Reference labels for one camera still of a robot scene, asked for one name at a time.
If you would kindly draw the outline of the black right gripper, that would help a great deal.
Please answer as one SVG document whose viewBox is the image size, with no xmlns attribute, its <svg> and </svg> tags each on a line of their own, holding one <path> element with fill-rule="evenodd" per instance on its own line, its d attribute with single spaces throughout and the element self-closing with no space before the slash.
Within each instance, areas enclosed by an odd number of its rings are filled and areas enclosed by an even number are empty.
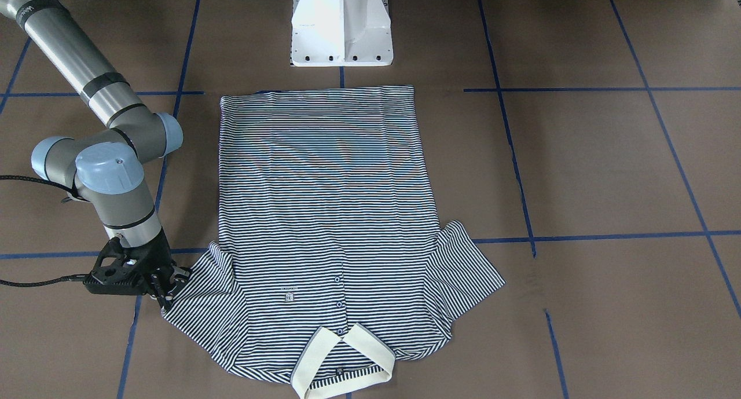
<svg viewBox="0 0 741 399">
<path fill-rule="evenodd" d="M 191 268 L 181 268 L 175 264 L 163 230 L 145 245 L 133 248 L 125 248 L 121 239 L 114 236 L 98 256 L 101 254 L 140 260 L 141 273 L 148 283 L 148 293 L 145 295 L 154 296 L 162 312 L 168 312 L 172 308 L 173 287 L 182 287 L 192 275 Z"/>
</svg>

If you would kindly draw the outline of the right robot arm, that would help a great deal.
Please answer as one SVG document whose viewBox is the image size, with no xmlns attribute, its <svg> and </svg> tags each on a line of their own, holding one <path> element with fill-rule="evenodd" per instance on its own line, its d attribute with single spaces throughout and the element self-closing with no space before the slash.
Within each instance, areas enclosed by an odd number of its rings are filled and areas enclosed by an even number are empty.
<svg viewBox="0 0 741 399">
<path fill-rule="evenodd" d="M 191 272 L 172 257 L 145 165 L 182 146 L 181 125 L 141 101 L 61 0 L 2 0 L 2 14 L 101 123 L 88 136 L 45 138 L 30 156 L 39 179 L 90 204 L 108 236 L 90 272 L 77 281 L 92 294 L 146 295 L 170 310 Z"/>
</svg>

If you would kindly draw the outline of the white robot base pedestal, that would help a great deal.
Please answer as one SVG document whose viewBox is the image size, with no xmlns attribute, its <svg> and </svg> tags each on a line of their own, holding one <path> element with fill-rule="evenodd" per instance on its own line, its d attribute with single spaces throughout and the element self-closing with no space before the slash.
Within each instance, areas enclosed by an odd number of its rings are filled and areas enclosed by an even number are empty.
<svg viewBox="0 0 741 399">
<path fill-rule="evenodd" d="M 295 67 L 385 67 L 394 61 L 388 0 L 293 0 Z"/>
</svg>

